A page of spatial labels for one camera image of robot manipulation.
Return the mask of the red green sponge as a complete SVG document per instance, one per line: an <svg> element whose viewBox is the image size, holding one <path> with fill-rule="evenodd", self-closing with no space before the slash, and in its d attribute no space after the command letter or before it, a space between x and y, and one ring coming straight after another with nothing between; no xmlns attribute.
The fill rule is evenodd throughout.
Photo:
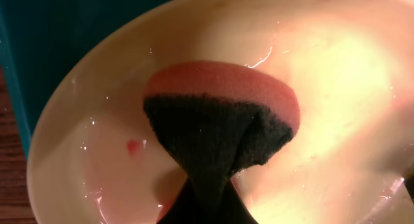
<svg viewBox="0 0 414 224"><path fill-rule="evenodd" d="M184 62L147 82L143 109L161 146L187 180L163 224L254 222L231 178L264 165L297 134L294 91L232 63Z"/></svg>

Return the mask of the yellow-green plate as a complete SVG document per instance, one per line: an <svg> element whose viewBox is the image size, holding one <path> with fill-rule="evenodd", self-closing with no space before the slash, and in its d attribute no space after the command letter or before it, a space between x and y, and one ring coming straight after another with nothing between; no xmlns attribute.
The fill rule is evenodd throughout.
<svg viewBox="0 0 414 224"><path fill-rule="evenodd" d="M253 223L413 222L413 0L174 0L104 39L51 96L28 158L39 223L161 223L187 175L143 94L192 61L296 95L294 138L231 178Z"/></svg>

